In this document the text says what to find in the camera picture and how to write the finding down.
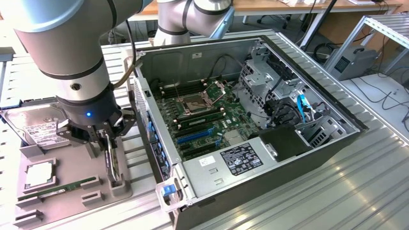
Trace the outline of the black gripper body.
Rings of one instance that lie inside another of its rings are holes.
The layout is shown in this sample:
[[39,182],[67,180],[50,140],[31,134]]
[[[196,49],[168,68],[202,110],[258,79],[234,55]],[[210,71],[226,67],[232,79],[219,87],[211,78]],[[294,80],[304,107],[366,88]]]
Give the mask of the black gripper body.
[[58,97],[58,102],[68,116],[63,123],[95,126],[98,131],[104,130],[104,122],[114,114],[122,114],[111,88],[106,88],[92,99],[71,101]]

